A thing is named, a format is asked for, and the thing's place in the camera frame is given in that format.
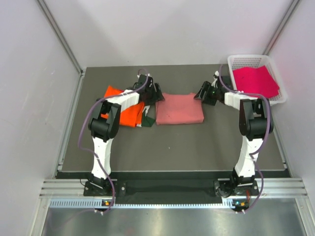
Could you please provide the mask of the white t shirt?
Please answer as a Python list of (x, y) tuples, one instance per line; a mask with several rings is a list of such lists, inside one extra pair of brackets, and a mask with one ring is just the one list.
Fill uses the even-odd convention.
[(136, 120), (136, 127), (141, 127), (141, 120), (143, 116), (148, 116), (148, 111), (150, 109), (150, 106), (145, 106), (143, 108), (142, 113), (139, 113)]

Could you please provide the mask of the salmon pink t shirt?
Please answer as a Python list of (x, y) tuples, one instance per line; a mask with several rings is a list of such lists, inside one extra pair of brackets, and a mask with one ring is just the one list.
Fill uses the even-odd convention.
[(197, 124), (204, 121), (201, 100), (194, 98), (196, 93), (162, 95), (164, 100), (156, 103), (157, 125)]

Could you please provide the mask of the green t shirt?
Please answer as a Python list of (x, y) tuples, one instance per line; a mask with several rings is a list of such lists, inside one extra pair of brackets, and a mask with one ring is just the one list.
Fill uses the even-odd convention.
[(143, 116), (141, 120), (141, 127), (152, 127), (156, 120), (149, 116)]

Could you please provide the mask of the orange t shirt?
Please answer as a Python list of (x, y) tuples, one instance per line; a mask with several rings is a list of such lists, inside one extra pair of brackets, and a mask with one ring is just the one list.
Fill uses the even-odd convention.
[[(122, 93), (123, 91), (120, 89), (116, 89), (112, 86), (108, 86), (104, 97), (117, 95)], [(140, 102), (136, 105), (133, 105), (126, 110), (121, 112), (120, 116), (120, 125), (129, 126), (129, 127), (137, 127), (142, 124), (142, 115), (145, 108), (145, 103)]]

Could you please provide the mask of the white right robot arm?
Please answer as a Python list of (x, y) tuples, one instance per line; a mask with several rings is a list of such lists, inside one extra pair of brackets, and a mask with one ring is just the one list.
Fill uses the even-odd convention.
[(269, 100), (261, 94), (233, 89), (230, 77), (214, 73), (214, 81), (205, 81), (194, 99), (214, 106), (218, 101), (239, 111), (242, 146), (230, 178), (230, 190), (242, 194), (253, 186), (255, 164), (262, 145), (272, 133), (274, 124)]

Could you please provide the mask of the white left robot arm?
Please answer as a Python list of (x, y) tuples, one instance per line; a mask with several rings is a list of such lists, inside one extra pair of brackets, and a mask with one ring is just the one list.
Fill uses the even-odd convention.
[(111, 146), (118, 134), (122, 116), (130, 117), (130, 112), (135, 108), (136, 114), (131, 120), (137, 124), (138, 117), (146, 113), (146, 107), (164, 100), (159, 84), (153, 81), (150, 74), (138, 74), (137, 78), (133, 86), (99, 99), (89, 111), (89, 122), (85, 122), (94, 145), (91, 151), (94, 164), (89, 181), (101, 195), (108, 194), (113, 186), (109, 177)]

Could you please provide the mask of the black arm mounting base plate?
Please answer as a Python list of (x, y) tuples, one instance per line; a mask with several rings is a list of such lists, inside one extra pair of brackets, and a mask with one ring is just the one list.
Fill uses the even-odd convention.
[(218, 203), (224, 197), (248, 200), (258, 195), (255, 182), (233, 188), (229, 179), (118, 179), (115, 203)]

